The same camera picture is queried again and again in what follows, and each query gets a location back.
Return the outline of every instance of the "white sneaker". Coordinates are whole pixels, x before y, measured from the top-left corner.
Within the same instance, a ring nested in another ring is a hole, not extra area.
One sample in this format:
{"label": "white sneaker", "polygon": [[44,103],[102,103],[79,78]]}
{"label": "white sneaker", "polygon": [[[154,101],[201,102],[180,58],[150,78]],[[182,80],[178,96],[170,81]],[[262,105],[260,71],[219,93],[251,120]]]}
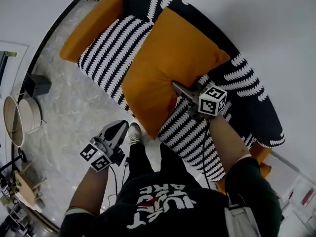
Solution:
{"label": "white sneaker", "polygon": [[142,143],[142,130],[137,123],[133,122],[132,124],[130,124],[128,129],[128,137],[130,140],[130,145]]}

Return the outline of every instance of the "sofa armrest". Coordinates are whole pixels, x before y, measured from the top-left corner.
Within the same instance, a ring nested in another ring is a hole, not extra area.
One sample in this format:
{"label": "sofa armrest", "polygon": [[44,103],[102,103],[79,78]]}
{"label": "sofa armrest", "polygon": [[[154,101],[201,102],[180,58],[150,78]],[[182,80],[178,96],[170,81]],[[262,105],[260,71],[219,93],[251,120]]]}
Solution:
{"label": "sofa armrest", "polygon": [[122,0],[100,0],[77,25],[60,51],[60,57],[78,62],[93,40],[123,14]]}

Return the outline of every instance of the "black and white striped pillow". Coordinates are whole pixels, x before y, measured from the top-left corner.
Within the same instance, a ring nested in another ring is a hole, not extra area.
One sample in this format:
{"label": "black and white striped pillow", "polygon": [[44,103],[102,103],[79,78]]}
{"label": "black and white striped pillow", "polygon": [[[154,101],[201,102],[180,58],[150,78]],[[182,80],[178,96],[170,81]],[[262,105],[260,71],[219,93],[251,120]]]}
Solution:
{"label": "black and white striped pillow", "polygon": [[117,19],[93,41],[78,61],[82,72],[129,112],[121,84],[152,27],[152,24],[132,15]]}

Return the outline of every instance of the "orange cushion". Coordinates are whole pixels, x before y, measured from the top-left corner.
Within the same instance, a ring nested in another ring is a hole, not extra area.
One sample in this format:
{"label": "orange cushion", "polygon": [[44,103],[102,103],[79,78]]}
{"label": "orange cushion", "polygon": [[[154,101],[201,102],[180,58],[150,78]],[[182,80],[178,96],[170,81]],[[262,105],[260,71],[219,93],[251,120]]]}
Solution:
{"label": "orange cushion", "polygon": [[129,68],[123,93],[131,111],[155,139],[176,104],[171,82],[189,87],[196,77],[229,59],[202,32],[166,8]]}

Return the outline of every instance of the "marble floor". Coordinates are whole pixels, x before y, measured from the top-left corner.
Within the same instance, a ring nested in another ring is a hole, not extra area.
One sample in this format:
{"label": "marble floor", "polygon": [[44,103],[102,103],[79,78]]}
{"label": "marble floor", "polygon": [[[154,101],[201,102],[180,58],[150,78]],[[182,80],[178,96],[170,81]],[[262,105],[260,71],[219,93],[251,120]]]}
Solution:
{"label": "marble floor", "polygon": [[[65,210],[86,173],[88,166],[79,157],[79,152],[106,124],[125,119],[134,121],[126,111],[112,101],[92,80],[86,78],[77,65],[59,57],[59,51],[75,26],[96,4],[92,0],[82,0],[67,15],[43,49],[34,74],[44,75],[51,80],[48,94],[39,96],[37,101],[46,124],[28,134],[22,149],[28,160],[33,162],[39,178],[47,178],[40,192],[45,208],[42,213],[60,226]],[[144,135],[146,152],[155,171],[160,166],[159,141],[152,141]],[[128,155],[128,139],[121,146]],[[193,176],[205,187],[205,179],[197,171],[187,166]],[[123,167],[114,165],[118,188],[122,185]],[[115,193],[113,173],[104,196],[102,210],[114,204]]]}

